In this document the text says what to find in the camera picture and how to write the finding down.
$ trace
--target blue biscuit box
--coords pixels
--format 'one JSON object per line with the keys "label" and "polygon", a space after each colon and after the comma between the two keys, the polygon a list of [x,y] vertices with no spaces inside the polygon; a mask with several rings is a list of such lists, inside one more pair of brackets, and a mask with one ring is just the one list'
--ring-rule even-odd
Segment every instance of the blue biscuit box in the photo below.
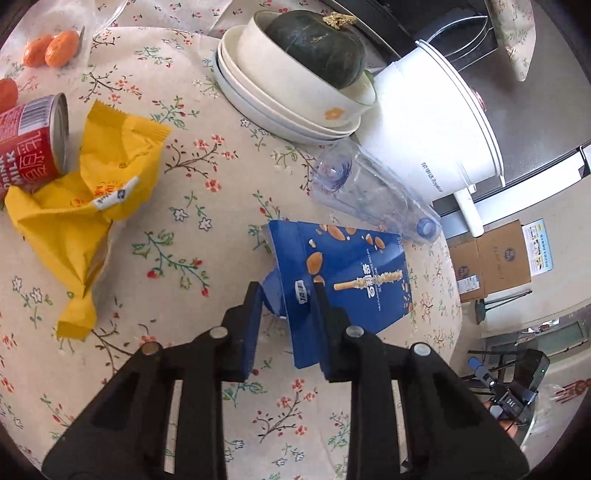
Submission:
{"label": "blue biscuit box", "polygon": [[266,305],[289,321],[297,368],[323,355],[314,282],[324,284],[331,304],[343,307],[353,325],[373,333],[412,311],[399,235],[285,220],[270,221],[264,232],[277,261],[263,283]]}

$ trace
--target rice cooker handle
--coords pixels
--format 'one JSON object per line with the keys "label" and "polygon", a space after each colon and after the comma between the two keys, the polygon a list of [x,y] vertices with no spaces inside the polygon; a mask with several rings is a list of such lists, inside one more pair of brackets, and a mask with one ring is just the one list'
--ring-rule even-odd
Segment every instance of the rice cooker handle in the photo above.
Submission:
{"label": "rice cooker handle", "polygon": [[470,191],[468,189],[458,190],[453,196],[456,198],[472,236],[481,236],[484,233],[484,226],[482,225],[482,219],[478,210],[476,210],[476,205],[474,205]]}

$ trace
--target bottle cap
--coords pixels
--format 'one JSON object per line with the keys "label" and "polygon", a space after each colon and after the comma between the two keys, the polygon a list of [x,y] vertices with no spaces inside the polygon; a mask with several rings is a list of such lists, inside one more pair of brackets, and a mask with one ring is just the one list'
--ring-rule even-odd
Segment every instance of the bottle cap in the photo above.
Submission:
{"label": "bottle cap", "polygon": [[430,218],[421,218],[417,222],[417,233],[423,238],[430,239],[437,232],[437,224]]}

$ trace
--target black device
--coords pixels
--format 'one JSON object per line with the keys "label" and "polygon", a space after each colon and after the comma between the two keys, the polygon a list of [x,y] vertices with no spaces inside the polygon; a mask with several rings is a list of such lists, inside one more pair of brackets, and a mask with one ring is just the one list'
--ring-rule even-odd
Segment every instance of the black device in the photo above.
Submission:
{"label": "black device", "polygon": [[500,370],[515,367],[513,380],[503,382],[495,377],[491,370],[473,356],[468,365],[474,370],[473,375],[462,377],[467,386],[478,387],[482,383],[493,395],[491,403],[496,406],[497,413],[491,410],[495,418],[509,419],[518,426],[528,425],[533,418],[532,405],[538,395],[538,387],[550,366],[548,356],[539,350],[528,348],[525,352],[517,352],[519,357],[503,366],[493,369]]}
{"label": "black device", "polygon": [[[425,343],[382,343],[332,307],[314,285],[312,314],[326,342],[323,371],[351,382],[348,480],[513,480],[528,472],[517,445],[457,375]],[[245,381],[252,366],[262,290],[222,325],[185,345],[143,345],[50,450],[50,480],[224,480],[222,381]],[[175,380],[183,380],[174,474],[164,466]],[[400,454],[392,380],[401,391],[408,472]]]}

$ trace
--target plastic water bottle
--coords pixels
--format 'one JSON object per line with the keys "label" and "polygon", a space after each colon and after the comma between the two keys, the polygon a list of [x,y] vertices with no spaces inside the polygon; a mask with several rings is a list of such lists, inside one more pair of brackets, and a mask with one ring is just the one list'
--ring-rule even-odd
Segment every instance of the plastic water bottle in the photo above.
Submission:
{"label": "plastic water bottle", "polygon": [[310,196],[418,244],[432,244],[441,233],[435,210],[349,138],[320,155]]}

